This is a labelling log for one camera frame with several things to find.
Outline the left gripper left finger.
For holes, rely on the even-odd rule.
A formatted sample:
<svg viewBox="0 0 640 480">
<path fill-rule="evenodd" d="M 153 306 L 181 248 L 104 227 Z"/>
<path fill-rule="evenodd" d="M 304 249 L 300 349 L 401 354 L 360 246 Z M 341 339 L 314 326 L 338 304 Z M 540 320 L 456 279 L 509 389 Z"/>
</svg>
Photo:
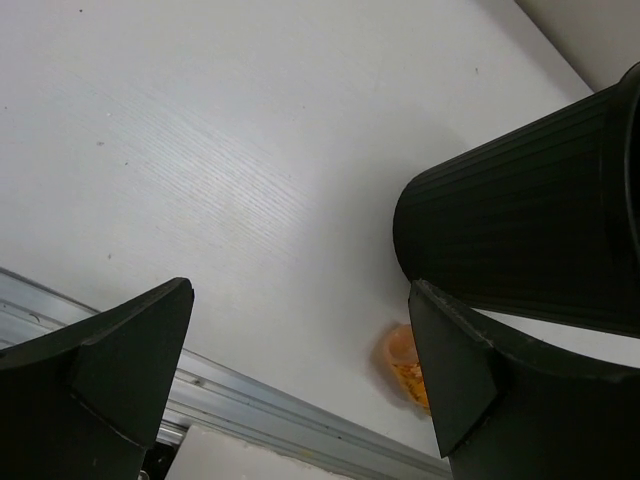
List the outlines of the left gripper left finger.
<svg viewBox="0 0 640 480">
<path fill-rule="evenodd" d="M 4 479 L 135 479 L 194 304 L 186 278 L 1 353 Z"/>
</svg>

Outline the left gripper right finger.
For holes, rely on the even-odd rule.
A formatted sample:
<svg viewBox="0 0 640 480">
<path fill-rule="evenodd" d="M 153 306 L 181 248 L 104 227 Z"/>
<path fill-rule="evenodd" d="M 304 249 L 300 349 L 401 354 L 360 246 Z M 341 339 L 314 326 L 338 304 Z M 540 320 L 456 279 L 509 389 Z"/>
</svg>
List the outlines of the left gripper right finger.
<svg viewBox="0 0 640 480">
<path fill-rule="evenodd" d="M 415 281 L 409 313 L 457 479 L 635 479 L 639 372 L 504 325 Z"/>
</svg>

